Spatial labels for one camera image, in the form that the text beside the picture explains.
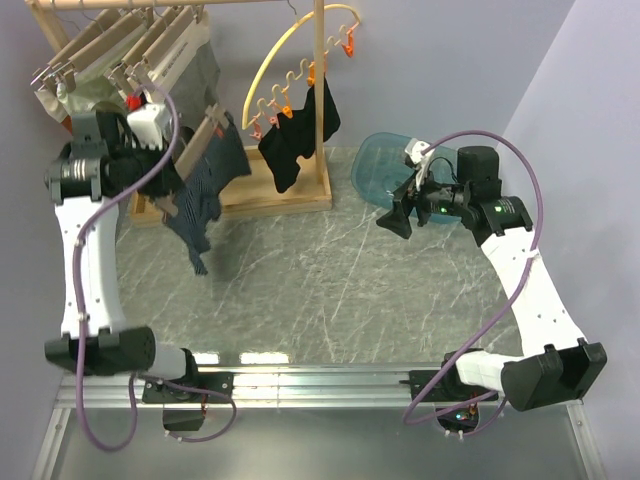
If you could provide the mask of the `beige clip hanger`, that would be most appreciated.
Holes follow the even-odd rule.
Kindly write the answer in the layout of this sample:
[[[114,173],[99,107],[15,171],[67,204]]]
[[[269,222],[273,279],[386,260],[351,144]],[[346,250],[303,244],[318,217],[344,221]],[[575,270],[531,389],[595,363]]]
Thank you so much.
[[[204,119],[178,160],[174,162],[175,171],[181,178],[183,185],[176,192],[152,201],[153,205],[162,212],[162,223],[179,213],[179,209],[174,203],[176,194],[186,188],[189,178],[211,141],[215,137],[223,138],[229,126],[230,122],[223,106],[215,103],[206,108]]]

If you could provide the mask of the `navy striped underwear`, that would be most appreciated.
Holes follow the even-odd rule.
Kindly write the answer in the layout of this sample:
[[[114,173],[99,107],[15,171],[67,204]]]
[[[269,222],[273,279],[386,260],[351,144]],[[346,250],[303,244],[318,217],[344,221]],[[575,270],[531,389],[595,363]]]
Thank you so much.
[[[227,128],[216,128],[185,187],[174,197],[178,213],[167,215],[164,220],[186,245],[196,275],[208,273],[201,255],[211,249],[206,229],[221,216],[221,191],[234,179],[250,174],[248,156],[234,121],[230,120]]]

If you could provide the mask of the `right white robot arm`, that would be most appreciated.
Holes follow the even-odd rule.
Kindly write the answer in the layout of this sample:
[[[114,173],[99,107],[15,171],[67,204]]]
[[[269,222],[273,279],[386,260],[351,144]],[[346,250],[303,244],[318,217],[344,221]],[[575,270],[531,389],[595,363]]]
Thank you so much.
[[[414,172],[394,191],[391,210],[377,224],[407,239],[412,213],[419,225],[435,214],[459,218],[509,297],[522,354],[492,354],[468,341],[446,356],[414,399],[437,387],[449,401],[501,394],[518,411],[583,399],[607,363],[605,349],[587,341],[560,299],[524,203],[503,195],[498,153],[487,146],[459,149],[453,180],[442,183],[431,170],[436,157],[428,148],[420,140],[408,143],[405,162]]]

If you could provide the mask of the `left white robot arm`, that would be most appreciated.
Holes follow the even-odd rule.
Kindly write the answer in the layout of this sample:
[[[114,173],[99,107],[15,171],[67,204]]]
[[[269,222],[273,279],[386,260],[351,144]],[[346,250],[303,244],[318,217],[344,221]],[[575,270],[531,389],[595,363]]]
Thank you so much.
[[[202,388],[193,355],[128,323],[115,252],[120,201],[162,179],[177,139],[176,118],[161,103],[127,115],[77,116],[72,141],[45,175],[63,241],[65,307],[60,336],[44,352],[77,380],[142,374],[166,381],[176,400],[189,402]]]

